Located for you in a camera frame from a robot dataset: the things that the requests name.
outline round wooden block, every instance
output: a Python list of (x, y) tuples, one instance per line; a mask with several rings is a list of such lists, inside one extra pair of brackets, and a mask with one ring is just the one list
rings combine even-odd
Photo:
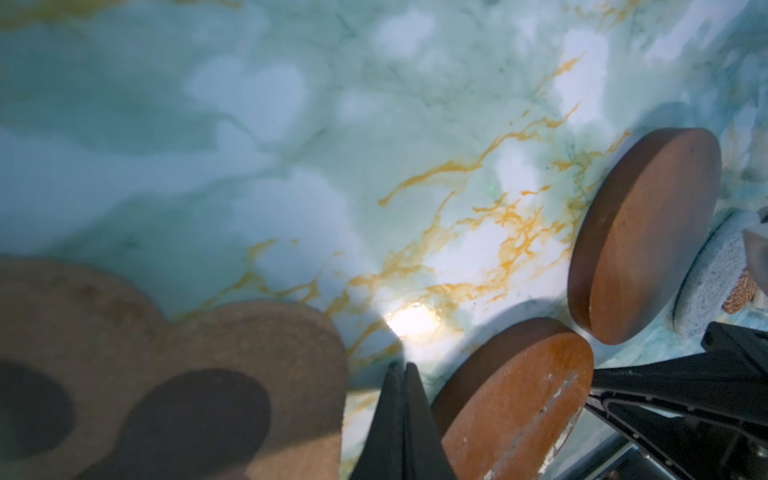
[(432, 404), (459, 480), (537, 478), (586, 401), (586, 340), (551, 318), (509, 327), (473, 353)]
[(707, 239), (720, 190), (720, 145), (702, 128), (643, 137), (587, 212), (568, 273), (576, 322), (608, 345), (664, 308)]

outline marble countertop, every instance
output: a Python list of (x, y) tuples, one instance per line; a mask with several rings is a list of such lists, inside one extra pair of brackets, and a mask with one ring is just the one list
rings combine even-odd
[[(765, 25), (761, 0), (3, 2), (0, 252), (122, 275), (170, 321), (326, 312), (344, 476), (390, 361), (432, 398), (506, 326), (572, 324), (580, 222), (643, 134), (718, 135), (713, 224), (768, 205)], [(668, 312), (580, 333), (605, 366), (699, 349)]]

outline wooden disc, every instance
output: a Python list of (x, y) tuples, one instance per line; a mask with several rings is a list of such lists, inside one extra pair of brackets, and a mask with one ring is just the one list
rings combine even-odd
[(432, 404), (458, 480), (537, 478), (584, 405), (593, 371), (587, 341), (555, 319), (490, 339)]
[(707, 239), (720, 190), (720, 145), (702, 128), (643, 137), (609, 173), (584, 218), (568, 305), (598, 340), (617, 345), (664, 308)]
[(335, 480), (346, 380), (338, 333), (308, 306), (172, 324), (116, 276), (0, 259), (0, 404), (14, 409), (0, 413), (19, 419), (0, 478)]

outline cork coaster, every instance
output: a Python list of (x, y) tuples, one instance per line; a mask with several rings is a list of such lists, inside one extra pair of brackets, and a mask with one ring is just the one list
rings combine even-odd
[(733, 292), (730, 293), (728, 300), (723, 304), (723, 310), (729, 315), (740, 312), (742, 308), (749, 305), (752, 298), (755, 297), (757, 290), (757, 283), (752, 279), (750, 271), (745, 268), (739, 277), (739, 281), (733, 288)]
[(432, 404), (457, 478), (537, 478), (581, 411), (593, 371), (587, 341), (555, 319), (490, 339)]
[(621, 158), (574, 245), (568, 306), (580, 326), (617, 345), (664, 308), (707, 239), (720, 169), (702, 128), (653, 131)]
[(171, 324), (116, 276), (0, 259), (0, 477), (335, 480), (346, 380), (307, 306)]

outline woven object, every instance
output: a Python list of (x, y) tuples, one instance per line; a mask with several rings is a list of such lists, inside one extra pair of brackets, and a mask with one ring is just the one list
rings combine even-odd
[(736, 288), (723, 304), (723, 310), (730, 315), (740, 312), (755, 297), (755, 293), (757, 293), (757, 283), (750, 275), (750, 271), (744, 269)]
[(746, 268), (742, 232), (759, 223), (756, 213), (738, 210), (704, 244), (677, 296), (672, 321), (678, 335), (697, 338), (715, 321)]

